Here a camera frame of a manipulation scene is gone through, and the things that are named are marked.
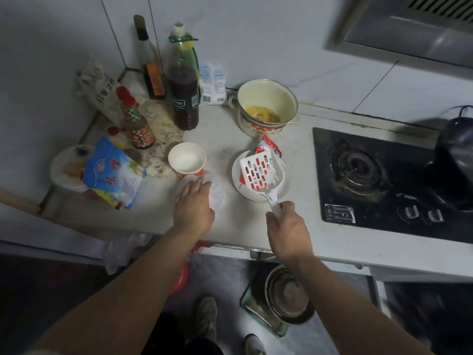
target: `black stovetop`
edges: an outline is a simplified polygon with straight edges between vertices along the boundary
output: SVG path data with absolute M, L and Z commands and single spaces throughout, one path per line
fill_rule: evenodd
M 322 220 L 473 244 L 473 214 L 429 187 L 432 149 L 314 128 Z

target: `slotted spatula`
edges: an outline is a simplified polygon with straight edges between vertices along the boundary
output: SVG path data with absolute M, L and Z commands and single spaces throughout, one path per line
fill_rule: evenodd
M 278 202 L 278 188 L 284 180 L 284 173 L 272 149 L 240 160 L 245 184 L 252 192 L 266 197 L 276 218 L 282 216 Z

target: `white countertop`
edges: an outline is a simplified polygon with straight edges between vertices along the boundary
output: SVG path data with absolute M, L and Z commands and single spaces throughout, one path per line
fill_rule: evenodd
M 327 223 L 320 216 L 313 127 L 426 148 L 433 148 L 435 144 L 434 131 L 316 106 L 301 105 L 299 112 L 306 113 L 301 114 L 300 122 L 289 125 L 273 140 L 291 172 L 292 184 L 283 201 L 291 200 L 296 204 L 296 211 L 305 219 L 310 231 L 316 255 L 324 260 L 473 276 L 471 244 Z M 227 197 L 224 208 L 203 239 L 269 250 L 264 216 L 270 210 L 269 205 L 247 200 L 235 189 L 231 179 L 236 157 L 256 144 L 240 130 L 236 114 L 227 106 L 200 107 L 199 125 L 185 133 L 184 141 L 198 143 L 205 149 L 205 169 L 221 176 Z M 63 197 L 55 220 L 71 225 L 164 233 L 172 226 L 172 201 L 178 183 L 175 176 L 146 177 L 130 210 L 116 211 L 104 206 L 104 202 Z

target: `shoe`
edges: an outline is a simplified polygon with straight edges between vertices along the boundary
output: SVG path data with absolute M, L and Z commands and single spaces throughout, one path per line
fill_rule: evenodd
M 266 355 L 263 343 L 255 334 L 245 338 L 245 355 Z
M 215 342 L 217 340 L 217 303 L 214 298 L 204 298 L 197 308 L 197 332 Z

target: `black kettle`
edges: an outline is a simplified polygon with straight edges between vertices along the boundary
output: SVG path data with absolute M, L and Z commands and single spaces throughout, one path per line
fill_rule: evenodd
M 470 107 L 440 132 L 433 161 L 436 196 L 460 212 L 473 212 L 473 118 L 462 117 Z

